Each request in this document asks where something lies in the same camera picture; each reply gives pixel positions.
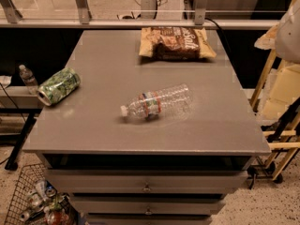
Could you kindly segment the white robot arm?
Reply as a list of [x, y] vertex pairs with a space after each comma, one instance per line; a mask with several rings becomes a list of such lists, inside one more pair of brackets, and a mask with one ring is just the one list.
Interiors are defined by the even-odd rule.
[[278, 24], [255, 41], [254, 47], [274, 50], [277, 57], [300, 63], [300, 0], [292, 4]]

